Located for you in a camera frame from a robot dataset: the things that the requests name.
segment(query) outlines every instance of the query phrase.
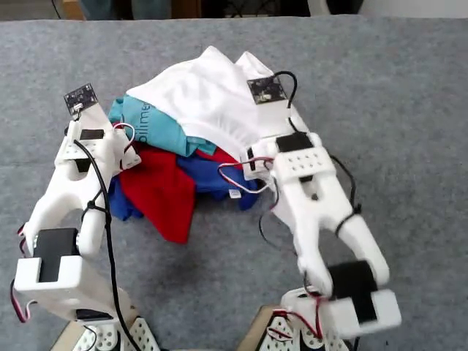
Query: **teal shirt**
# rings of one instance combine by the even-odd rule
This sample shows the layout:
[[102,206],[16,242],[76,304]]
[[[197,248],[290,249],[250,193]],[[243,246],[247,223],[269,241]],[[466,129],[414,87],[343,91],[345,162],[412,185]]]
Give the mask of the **teal shirt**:
[[[216,150],[216,145],[201,137],[187,137],[176,120],[153,105],[129,95],[124,95],[113,102],[109,120],[111,123],[131,124],[135,128],[136,141],[181,156],[190,156],[197,148],[210,155]],[[126,128],[125,131],[128,137],[132,136],[132,130]]]

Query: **blue shirt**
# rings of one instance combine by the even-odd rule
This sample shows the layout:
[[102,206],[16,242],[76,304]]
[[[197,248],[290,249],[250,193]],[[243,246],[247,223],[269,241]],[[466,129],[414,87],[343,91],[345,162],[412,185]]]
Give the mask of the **blue shirt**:
[[[257,201],[258,194],[250,194],[235,185],[226,182],[218,174],[220,163],[204,159],[197,155],[191,157],[177,157],[177,165],[195,182],[196,192],[208,192],[215,200],[222,200],[229,194],[229,189],[237,189],[242,197],[239,199],[239,208],[244,211],[251,208]],[[223,167],[222,172],[243,185],[247,189],[256,190],[256,181],[246,181],[244,172],[235,167]]]
[[110,213],[122,221],[126,221],[132,216],[137,218],[143,217],[143,214],[139,212],[125,196],[118,176],[115,176],[110,180],[109,205]]

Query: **table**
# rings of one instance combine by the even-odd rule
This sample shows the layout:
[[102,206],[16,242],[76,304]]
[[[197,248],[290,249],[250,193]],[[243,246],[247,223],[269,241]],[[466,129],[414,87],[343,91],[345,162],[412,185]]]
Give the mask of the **table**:
[[[464,350],[468,20],[358,16],[0,23],[0,349],[47,350],[65,326],[37,306],[20,325],[7,299],[15,231],[45,191],[68,124],[63,95],[91,82],[108,109],[208,45],[293,71],[295,106],[355,176],[403,317],[401,328],[364,337],[362,350]],[[186,246],[164,241],[144,219],[113,221],[118,282],[163,347],[233,350],[260,306],[300,287],[295,258],[257,232],[271,200],[264,194],[240,212],[231,201],[200,199]],[[79,225],[74,215],[65,222]],[[273,217],[265,231],[291,246]],[[330,264],[351,258],[330,233],[321,248]],[[108,275],[105,248],[96,264]]]

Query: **red fabric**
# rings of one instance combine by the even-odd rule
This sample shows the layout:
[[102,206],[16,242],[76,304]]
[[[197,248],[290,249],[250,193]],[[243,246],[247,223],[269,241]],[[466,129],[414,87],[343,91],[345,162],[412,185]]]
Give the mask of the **red fabric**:
[[185,244],[195,205],[195,183],[177,167],[176,155],[135,143],[141,164],[119,174],[133,205],[169,241]]
[[[215,161],[218,163],[237,163],[238,162],[236,159],[232,158],[226,151],[222,150],[221,148],[216,148],[213,156],[205,154],[203,151],[198,150],[198,149],[195,151],[195,153],[204,159],[209,159],[211,161]],[[239,170],[242,170],[242,165],[237,165],[233,167]]]

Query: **white fabric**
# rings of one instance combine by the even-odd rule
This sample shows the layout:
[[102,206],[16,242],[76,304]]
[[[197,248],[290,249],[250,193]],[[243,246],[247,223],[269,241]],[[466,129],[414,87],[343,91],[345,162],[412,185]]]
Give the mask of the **white fabric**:
[[272,75],[249,52],[234,64],[210,46],[199,58],[175,64],[127,94],[174,118],[187,136],[211,141],[239,160],[260,138],[291,132],[287,102],[256,105],[246,82]]

